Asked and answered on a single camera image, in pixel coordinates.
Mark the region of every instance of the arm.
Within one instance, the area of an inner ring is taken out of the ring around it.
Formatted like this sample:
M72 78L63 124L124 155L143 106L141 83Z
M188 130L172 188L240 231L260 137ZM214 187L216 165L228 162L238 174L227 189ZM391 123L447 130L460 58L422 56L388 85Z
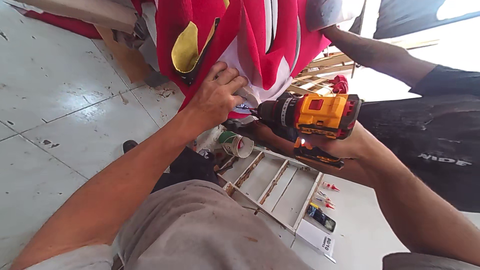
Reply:
M321 32L342 52L362 66L387 74L414 87L436 64L411 56L402 47L360 37L335 25Z
M275 147L281 151L281 154L286 154L287 156L295 159L295 154L293 153L293 148L295 143L292 143L284 138L281 138L273 133L273 131L261 123L260 121L253 121L249 124L249 128L253 132L255 138L260 141L267 142L268 145ZM299 160L300 162L326 174L330 174L336 177L340 177L357 184L362 184L368 187L372 187L369 183L369 177L359 165L357 160L347 159L344 160L345 166L338 170L329 166L319 165L317 163L308 162L305 160Z
M302 136L336 157L355 158L369 178L380 209L412 252L480 266L480 231L427 187L362 125L345 140Z
M189 105L79 188L35 234L11 269L24 269L86 245L110 245L185 145L225 121L228 112L243 102L232 96L247 84L238 75L224 62L215 64Z

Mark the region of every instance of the sleeve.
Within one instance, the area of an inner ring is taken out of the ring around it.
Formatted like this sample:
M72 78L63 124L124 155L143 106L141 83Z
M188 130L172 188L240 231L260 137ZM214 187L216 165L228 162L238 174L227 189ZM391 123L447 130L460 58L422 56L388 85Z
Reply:
M450 258L420 253L393 253L384 257L383 270L480 270L480 267Z
M480 72L437 65L410 92L421 96L480 96Z
M30 266L26 270L111 270L112 248L87 245Z

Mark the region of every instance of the glue bottle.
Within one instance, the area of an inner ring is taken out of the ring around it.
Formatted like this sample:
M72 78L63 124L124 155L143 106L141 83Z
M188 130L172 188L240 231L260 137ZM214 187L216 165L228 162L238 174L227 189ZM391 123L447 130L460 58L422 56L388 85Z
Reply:
M340 191L334 184L330 184L330 183L327 183L327 182L323 182L322 186L324 186L325 189L332 189L332 190L335 190L335 191Z
M330 200L329 197L327 197L327 195L323 192L321 192L320 190L317 191L316 193L313 194L313 197L314 197L314 202L317 203L317 204L322 204L323 206L327 207L327 208L331 208L331 209L335 209L333 206L335 206L333 204L333 202Z

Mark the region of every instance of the red cloth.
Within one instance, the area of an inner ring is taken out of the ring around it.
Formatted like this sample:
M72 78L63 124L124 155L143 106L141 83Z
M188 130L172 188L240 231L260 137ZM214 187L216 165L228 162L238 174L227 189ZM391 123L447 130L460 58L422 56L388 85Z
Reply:
M152 0L132 0L138 13L141 3ZM249 66L244 71L250 81L263 89L270 89L277 81L282 58L292 68L295 59L297 39L297 17L300 18L300 53L291 76L296 76L314 57L325 49L330 41L320 32L308 32L305 25L306 0L278 0L278 22L276 37L269 52L265 53L265 7L259 0L231 0L228 8L221 0L158 0L156 12L157 55L160 72L178 85L185 100L182 110L198 90L211 66L238 36L239 61ZM199 51L204 47L206 37L215 18L220 18L210 46L195 81L187 85L175 72L171 52L180 33L192 21L198 27ZM231 112L229 118L241 118L247 114Z
M36 19L47 24L63 28L65 30L72 31L87 38L102 39L102 36L98 33L93 24L86 23L79 19L54 15L47 12L38 13L32 10L26 11L22 14L25 17Z
M328 82L334 84L332 92L335 94L348 93L348 81L344 75L337 75L333 80L328 80Z

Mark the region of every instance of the black shirt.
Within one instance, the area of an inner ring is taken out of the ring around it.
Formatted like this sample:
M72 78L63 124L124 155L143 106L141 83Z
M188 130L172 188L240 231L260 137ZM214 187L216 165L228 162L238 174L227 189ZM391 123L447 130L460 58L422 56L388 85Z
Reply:
M359 122L433 191L480 212L480 73L438 65L410 92L422 97L364 103Z

